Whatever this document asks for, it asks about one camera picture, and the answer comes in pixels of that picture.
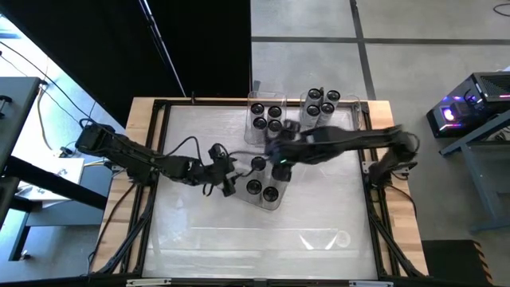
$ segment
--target concrete floor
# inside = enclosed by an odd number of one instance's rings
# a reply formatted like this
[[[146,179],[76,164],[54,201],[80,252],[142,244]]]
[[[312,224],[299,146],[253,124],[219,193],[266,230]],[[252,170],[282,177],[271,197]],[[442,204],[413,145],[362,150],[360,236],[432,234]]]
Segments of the concrete floor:
[[[510,18],[492,12],[498,3],[501,1],[358,0],[358,8],[364,37],[510,39]],[[336,37],[356,35],[349,0],[252,0],[252,30],[254,37],[274,37],[253,43],[253,79],[261,81],[260,90],[298,97],[308,88],[324,86],[367,99],[357,44],[331,43]],[[322,37],[317,40],[322,43],[284,43],[279,37]],[[389,100],[395,123],[404,124],[422,140],[419,164],[409,181],[422,239],[477,240],[495,283],[510,285],[510,229],[477,235],[468,232],[471,224],[485,219],[485,213],[462,156],[443,159],[437,151],[449,141],[434,139],[425,119],[429,108],[470,73],[509,66],[510,45],[367,45],[367,59],[377,100]],[[61,71],[55,69],[53,76],[60,79]],[[92,107],[92,99],[72,82],[63,83],[62,88],[71,92],[85,111]],[[50,93],[58,96],[54,88]],[[43,99],[43,114],[52,146],[76,139],[79,130],[75,124],[48,99]],[[112,121],[98,105],[92,118]],[[6,234],[17,228],[16,220],[9,222],[9,228],[4,226],[0,233],[0,269],[4,269],[6,248],[10,250],[9,241],[13,240]],[[40,259],[14,262],[19,272],[2,272],[0,281],[83,273],[97,232],[97,227],[31,231],[27,248]]]

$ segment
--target wooden table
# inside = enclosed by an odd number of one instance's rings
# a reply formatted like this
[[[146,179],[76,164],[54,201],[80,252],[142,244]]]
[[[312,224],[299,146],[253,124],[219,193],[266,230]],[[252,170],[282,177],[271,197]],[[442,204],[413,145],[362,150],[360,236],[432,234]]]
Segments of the wooden table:
[[[147,138],[147,131],[149,127],[149,122],[151,119],[151,111],[152,105],[154,104],[154,100],[156,98],[148,98],[148,97],[136,97],[133,100],[133,104],[131,106],[131,112],[129,114],[129,119],[127,120],[126,126],[126,136],[128,136],[131,140],[139,143],[145,144],[145,140]],[[182,100],[182,98],[157,98],[159,100]],[[214,98],[203,98],[196,100],[238,100],[238,99],[214,99]],[[382,100],[372,100],[367,102],[370,108],[370,117],[372,128],[387,128],[394,125],[393,116],[391,115],[390,102],[382,101]],[[155,128],[154,140],[153,140],[153,149],[156,149],[156,145],[158,143],[159,131],[161,129],[161,122],[163,119],[163,113],[160,112],[158,114],[158,120]],[[378,157],[382,158],[384,153],[386,152],[385,148],[378,149]],[[395,177],[393,178],[394,186],[399,189],[402,189],[407,194],[409,194],[409,187],[407,186],[407,182],[398,180]],[[112,187],[110,190],[110,195],[108,196],[108,205],[104,211],[103,217],[103,225],[106,222],[106,219],[110,215],[113,206],[119,200],[119,198],[126,192],[126,190],[131,186],[128,182],[128,177],[125,174],[118,175],[113,179]],[[148,188],[144,192],[142,204],[140,210],[142,211],[145,202],[147,201]],[[133,201],[135,197],[135,192],[130,193],[129,196],[120,204],[119,209],[114,214],[110,225],[106,229],[104,233],[103,240],[100,243],[96,258],[92,263],[92,270],[96,271],[100,269],[108,259],[117,251],[120,243],[126,236],[128,231],[129,219],[131,216],[131,209],[133,206]],[[425,257],[423,255],[422,249],[422,241],[420,239],[420,234],[418,232],[418,224],[416,223],[416,218],[414,217],[414,209],[413,205],[403,195],[399,194],[399,192],[394,191],[392,188],[388,187],[386,189],[386,202],[388,205],[388,212],[390,215],[390,222],[393,231],[394,240],[400,246],[402,251],[406,254],[406,256],[413,262],[414,266],[424,274],[427,274]],[[382,259],[385,269],[388,273],[391,272],[390,269],[390,259],[388,256],[388,251],[386,244],[379,236],[381,242],[381,250],[382,250]],[[136,239],[133,244],[133,249],[131,252],[131,260],[129,265],[129,270],[132,271],[134,264],[136,262],[136,257],[139,251],[139,239]]]

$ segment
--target black backdrop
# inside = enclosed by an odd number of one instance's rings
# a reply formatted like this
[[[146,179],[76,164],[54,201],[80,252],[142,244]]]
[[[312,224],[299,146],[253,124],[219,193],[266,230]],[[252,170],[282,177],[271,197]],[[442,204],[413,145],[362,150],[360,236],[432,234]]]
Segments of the black backdrop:
[[[188,96],[246,97],[249,0],[149,6]],[[138,0],[0,0],[0,10],[123,126],[134,96],[183,96]]]

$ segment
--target white tabletop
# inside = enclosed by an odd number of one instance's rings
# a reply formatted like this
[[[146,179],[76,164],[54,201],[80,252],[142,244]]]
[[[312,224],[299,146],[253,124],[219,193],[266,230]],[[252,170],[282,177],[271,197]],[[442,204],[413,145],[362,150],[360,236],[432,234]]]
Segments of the white tabletop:
[[[287,116],[297,120],[298,109],[288,108]],[[214,143],[260,151],[244,141],[245,118],[245,107],[172,106],[165,152],[188,136],[200,141],[204,164],[212,163],[207,150]],[[337,109],[330,124],[352,129],[351,112]],[[175,154],[196,156],[194,143]],[[249,164],[251,158],[239,159]],[[377,277],[356,151],[315,166],[297,164],[274,211],[224,198],[220,190],[207,198],[202,187],[159,178],[144,277]]]

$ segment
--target black metal frame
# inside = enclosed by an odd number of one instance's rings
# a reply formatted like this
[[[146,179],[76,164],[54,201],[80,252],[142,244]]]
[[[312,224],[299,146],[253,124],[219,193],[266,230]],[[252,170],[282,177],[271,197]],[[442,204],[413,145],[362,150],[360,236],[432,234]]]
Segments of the black metal frame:
[[[152,139],[154,138],[155,126],[158,118],[158,113],[161,108],[163,110],[163,122],[161,125],[161,132],[159,134],[159,142],[157,150],[163,152],[165,139],[167,136],[167,126],[170,119],[170,111],[173,105],[197,105],[197,106],[246,106],[247,99],[239,99],[239,100],[155,100],[151,122],[148,128],[146,145],[152,145]],[[296,102],[288,102],[289,107],[298,107],[299,101]],[[339,107],[350,108],[353,114],[353,120],[355,125],[359,123],[359,119],[357,117],[357,103],[356,102],[340,102]],[[370,111],[368,109],[367,102],[361,103],[361,113],[363,115],[363,121],[365,122],[366,128],[371,129],[371,119],[370,119]],[[371,150],[371,158],[373,160],[377,160],[377,154],[374,149]],[[359,151],[359,168],[360,172],[363,176],[363,189],[365,193],[365,199],[367,204],[367,214],[370,223],[370,231],[371,231],[371,240],[372,246],[374,249],[375,256],[375,267],[378,274],[378,279],[380,281],[390,281],[396,284],[402,284],[407,286],[431,286],[431,285],[449,285],[449,286],[462,286],[461,283],[449,282],[449,281],[438,281],[433,280],[428,277],[400,277],[395,276],[398,273],[395,270],[398,270],[398,263],[405,268],[407,265],[409,267],[410,262],[407,261],[403,252],[398,248],[397,244],[393,241],[391,232],[390,232],[390,222],[389,222],[389,214],[386,206],[386,199],[384,196],[384,190],[379,189],[378,192],[378,201],[381,209],[382,220],[375,213],[374,199],[372,198],[372,188],[369,186],[367,181],[367,176],[363,174],[362,162],[365,160],[365,155],[363,151]],[[147,200],[147,205],[150,206],[154,203],[154,198],[157,190],[157,183],[150,186],[149,191],[149,199]],[[130,230],[136,230],[140,226],[141,220],[136,220],[138,218],[137,213],[139,213],[140,203],[141,203],[141,194],[143,193],[143,187],[139,189],[135,196],[135,202],[133,204],[133,211],[131,215],[130,221]],[[9,282],[0,284],[9,285],[9,286],[39,286],[39,285],[52,285],[52,286],[88,286],[88,285],[98,285],[98,286],[125,286],[126,280],[129,279],[141,279],[142,278],[142,270],[143,263],[145,260],[145,254],[147,250],[147,240],[149,237],[149,229],[151,226],[151,210],[150,214],[144,219],[143,223],[143,232],[142,232],[142,240],[140,243],[139,253],[136,261],[135,268],[132,273],[126,273],[128,270],[128,260],[129,260],[129,252],[131,249],[131,244],[136,237],[136,234],[130,234],[130,238],[132,239],[130,242],[127,240],[123,242],[120,250],[122,252],[119,256],[119,259],[114,262],[110,267],[111,269],[106,273],[93,273],[88,276],[81,277],[64,277],[57,279],[48,279],[48,280],[37,280],[37,281],[23,281],[23,282]],[[383,265],[383,258],[381,253],[381,246],[379,245],[379,233],[385,239],[386,243],[388,243],[388,248],[390,250],[390,263],[393,275],[387,275],[386,270]],[[122,268],[124,273],[112,274],[115,267],[123,261]],[[231,285],[259,285],[259,286],[309,286],[309,285],[331,285],[331,286],[339,286],[339,285],[349,285],[349,280],[239,280],[239,279],[211,279],[211,278],[171,278],[172,285],[216,285],[216,286],[231,286]]]

